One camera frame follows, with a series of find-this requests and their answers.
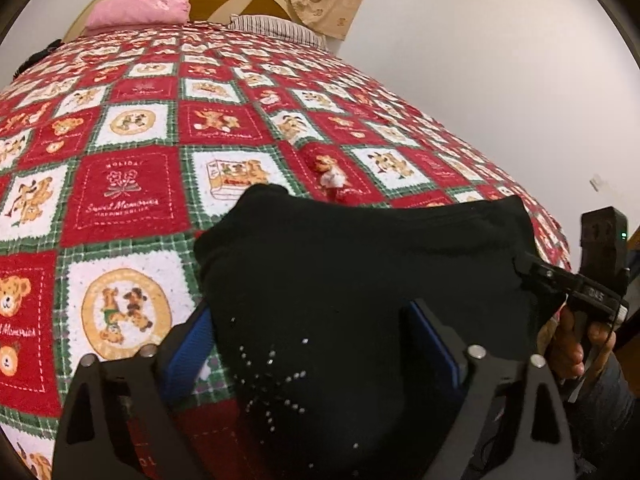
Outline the person grey sleeve forearm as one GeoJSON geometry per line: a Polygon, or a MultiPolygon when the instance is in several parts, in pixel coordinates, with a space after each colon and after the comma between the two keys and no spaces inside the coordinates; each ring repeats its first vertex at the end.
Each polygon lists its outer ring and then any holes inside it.
{"type": "Polygon", "coordinates": [[[565,411],[578,479],[639,477],[639,399],[614,356],[565,411]]]}

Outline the person right hand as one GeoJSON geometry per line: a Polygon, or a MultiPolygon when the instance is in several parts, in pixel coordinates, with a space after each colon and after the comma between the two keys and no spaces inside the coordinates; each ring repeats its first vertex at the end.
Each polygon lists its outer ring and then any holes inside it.
{"type": "Polygon", "coordinates": [[[588,339],[597,351],[590,369],[585,367],[585,350],[574,334],[575,317],[568,307],[560,310],[558,326],[548,344],[546,359],[556,378],[564,380],[585,379],[592,382],[604,371],[615,343],[616,333],[607,325],[592,323],[588,328],[588,339]]]}

